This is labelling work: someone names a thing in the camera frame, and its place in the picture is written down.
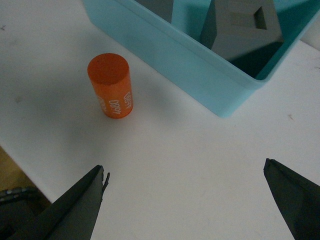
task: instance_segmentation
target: plastic bin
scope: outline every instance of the plastic bin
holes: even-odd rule
[[[198,42],[210,2],[174,0],[170,24],[134,0],[83,0],[94,25],[213,113],[228,117],[272,77],[320,14],[320,0],[274,1],[284,44],[256,78]]]

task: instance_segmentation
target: gray foam block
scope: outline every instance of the gray foam block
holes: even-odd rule
[[[284,42],[273,0],[212,0],[200,41],[252,77]]]
[[[136,0],[142,6],[171,23],[174,0]]]

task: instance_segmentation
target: white table surface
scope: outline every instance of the white table surface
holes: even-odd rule
[[[320,52],[299,42],[230,118],[92,25],[80,0],[0,0],[0,145],[49,200],[111,172],[93,240],[292,240],[263,174],[320,184]],[[134,107],[106,117],[89,61],[130,65]]]

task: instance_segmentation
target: dark object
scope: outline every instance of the dark object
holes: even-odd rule
[[[50,207],[18,230],[5,226],[7,240],[90,240],[104,190],[102,166],[97,165]]]
[[[0,205],[0,240],[6,240],[12,236],[35,216],[27,199],[8,201]]]
[[[264,176],[296,240],[320,240],[320,186],[274,159],[266,159]]]
[[[33,186],[16,187],[0,191],[0,206],[8,203],[39,198],[38,189]]]

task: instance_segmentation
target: cylinder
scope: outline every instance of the cylinder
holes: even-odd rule
[[[128,62],[115,53],[94,57],[87,68],[95,94],[103,112],[121,119],[133,109],[133,96]]]

